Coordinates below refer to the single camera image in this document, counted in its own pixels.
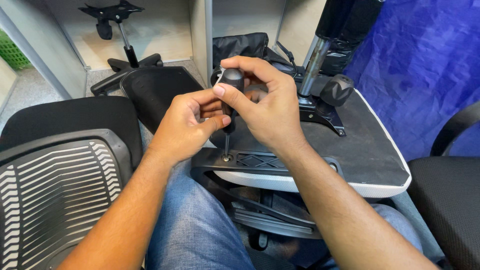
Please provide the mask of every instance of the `screwdriver handle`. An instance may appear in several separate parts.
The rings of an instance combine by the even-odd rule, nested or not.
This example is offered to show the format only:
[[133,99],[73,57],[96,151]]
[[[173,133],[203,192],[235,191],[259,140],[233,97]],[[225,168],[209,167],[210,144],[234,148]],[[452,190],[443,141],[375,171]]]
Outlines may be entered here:
[[[226,70],[224,70],[218,83],[231,85],[242,93],[245,88],[245,84],[243,81],[243,73],[240,71],[240,69],[236,69],[236,68],[227,68]],[[222,102],[222,111],[223,111],[223,114],[230,116],[232,119],[232,122],[228,126],[223,128],[223,131],[225,133],[230,134],[235,131],[235,127],[236,127],[235,116],[237,116],[237,111],[234,110],[225,102]]]

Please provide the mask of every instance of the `chair armrest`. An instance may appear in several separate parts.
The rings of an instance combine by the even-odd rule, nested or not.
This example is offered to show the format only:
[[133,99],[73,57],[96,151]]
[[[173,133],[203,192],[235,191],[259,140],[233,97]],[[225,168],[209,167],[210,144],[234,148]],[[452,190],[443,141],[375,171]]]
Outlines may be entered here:
[[457,112],[448,120],[433,142],[430,156],[448,156],[458,136],[478,121],[480,121],[480,101]]

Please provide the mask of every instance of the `fingernail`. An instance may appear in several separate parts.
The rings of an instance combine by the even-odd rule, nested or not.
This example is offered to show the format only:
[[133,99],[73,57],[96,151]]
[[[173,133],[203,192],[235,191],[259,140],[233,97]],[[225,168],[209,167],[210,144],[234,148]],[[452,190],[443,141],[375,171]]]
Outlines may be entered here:
[[213,93],[219,97],[223,97],[223,94],[225,94],[225,88],[221,87],[220,85],[215,85],[213,87]]
[[228,125],[228,124],[230,124],[231,121],[232,121],[232,120],[230,119],[229,116],[226,116],[226,117],[224,117],[224,118],[222,119],[223,125]]

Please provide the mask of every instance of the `forearm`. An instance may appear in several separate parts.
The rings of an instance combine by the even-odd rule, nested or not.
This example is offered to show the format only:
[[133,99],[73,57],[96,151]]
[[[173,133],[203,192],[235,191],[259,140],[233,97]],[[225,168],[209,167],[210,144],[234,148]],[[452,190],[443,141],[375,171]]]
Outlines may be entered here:
[[120,196],[59,269],[139,269],[171,169],[158,160],[146,152]]
[[345,269],[435,268],[308,145],[277,155],[337,264]]

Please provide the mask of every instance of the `green basket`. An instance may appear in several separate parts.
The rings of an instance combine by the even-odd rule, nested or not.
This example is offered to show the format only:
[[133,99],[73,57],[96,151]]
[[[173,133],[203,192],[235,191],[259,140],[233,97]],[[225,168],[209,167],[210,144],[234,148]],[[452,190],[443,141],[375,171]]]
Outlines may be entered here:
[[30,61],[2,30],[0,30],[0,57],[13,69],[23,68],[30,64]]

